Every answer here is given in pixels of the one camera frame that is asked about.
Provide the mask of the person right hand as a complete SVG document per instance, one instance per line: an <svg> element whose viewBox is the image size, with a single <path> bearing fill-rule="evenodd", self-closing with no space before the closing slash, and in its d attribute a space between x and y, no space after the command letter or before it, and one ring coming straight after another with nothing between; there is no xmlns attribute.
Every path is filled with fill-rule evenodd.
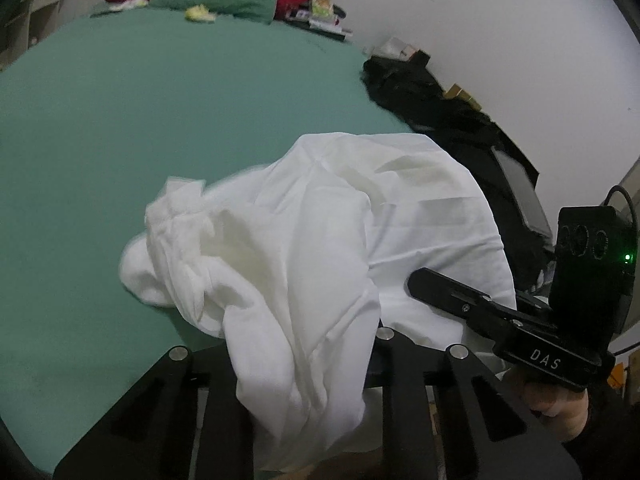
<svg viewBox="0 0 640 480"><path fill-rule="evenodd" d="M588 391L574 392L559 386L538 385L515 378L512 388L541 423L561 442L574 440L589 418Z"/></svg>

